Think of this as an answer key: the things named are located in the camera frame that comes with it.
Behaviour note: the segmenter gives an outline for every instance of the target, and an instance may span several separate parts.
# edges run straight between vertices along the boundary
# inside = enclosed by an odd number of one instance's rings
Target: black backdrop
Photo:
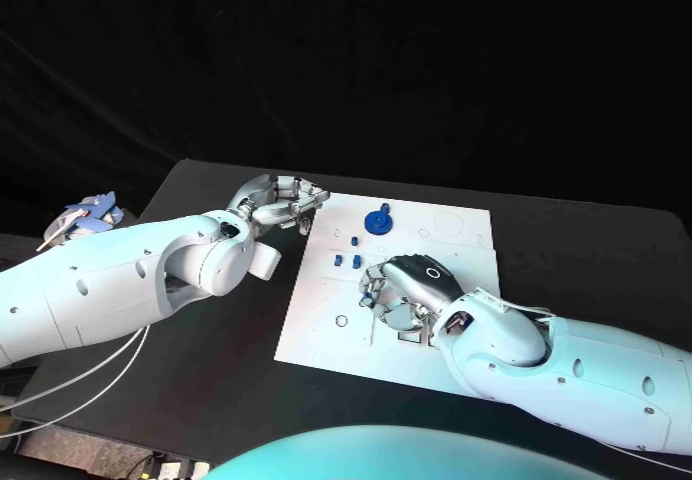
[[[4,2],[4,231],[110,189],[141,212],[186,157],[663,208],[689,231],[675,12],[443,5]]]

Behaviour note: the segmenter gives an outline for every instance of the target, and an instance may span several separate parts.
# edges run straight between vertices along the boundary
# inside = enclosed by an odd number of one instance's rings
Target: black tabletop
[[[223,208],[238,187],[261,173],[288,172],[180,162],[141,221]],[[503,297],[692,351],[692,249],[670,213],[290,173],[333,192],[490,210]],[[669,473],[509,405],[277,362],[306,237],[296,229],[272,229],[262,242],[283,253],[271,281],[248,275],[226,297],[193,303],[159,322],[121,381],[62,426],[219,463],[309,430],[411,425],[533,449],[610,476],[629,469]],[[23,395],[72,378],[123,343],[118,339],[50,354]],[[125,361],[118,358],[88,380],[14,414],[37,422],[52,420],[101,390]],[[678,464],[688,460],[656,458]]]

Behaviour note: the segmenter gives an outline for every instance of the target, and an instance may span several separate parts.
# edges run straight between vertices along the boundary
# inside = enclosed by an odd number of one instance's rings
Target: white robotic arm
[[[398,305],[378,303],[389,283]],[[464,294],[427,256],[394,257],[360,281],[360,304],[396,330],[425,322],[470,396],[633,450],[692,454],[692,355],[618,328]]]
[[[226,210],[82,237],[0,273],[0,367],[91,345],[225,295],[249,271],[268,280],[280,253],[255,241],[300,224],[329,192],[294,177],[261,175]]]

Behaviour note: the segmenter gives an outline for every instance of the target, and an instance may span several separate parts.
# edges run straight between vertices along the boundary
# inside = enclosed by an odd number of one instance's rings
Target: white panel
[[[376,236],[365,230],[365,216],[383,202],[391,207],[394,228]],[[356,246],[350,244],[353,236]],[[421,343],[399,339],[398,332],[358,306],[358,281],[368,266],[414,253],[444,264],[464,291],[483,287],[500,294],[486,210],[333,194],[316,213],[274,358],[469,395],[448,372],[440,350],[428,345],[427,332]],[[334,266],[336,255],[342,255],[340,266]],[[355,255],[362,257],[359,269],[353,268]],[[336,324],[339,315],[347,317],[345,327]]]

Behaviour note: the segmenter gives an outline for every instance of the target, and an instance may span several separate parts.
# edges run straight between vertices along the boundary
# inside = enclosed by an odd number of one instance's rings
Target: circular hole
[[[82,279],[76,281],[76,290],[84,296],[89,294],[89,289],[87,288],[87,283],[84,282]]]
[[[577,378],[582,377],[584,376],[584,362],[581,361],[581,358],[578,358],[575,361],[574,361],[574,364],[572,364],[572,373],[574,373],[574,376]]]
[[[134,263],[134,269],[137,270],[140,278],[144,278],[147,276],[147,267],[140,261]]]
[[[652,377],[644,377],[644,380],[642,381],[642,391],[646,395],[653,395],[653,392],[656,391],[656,385]]]

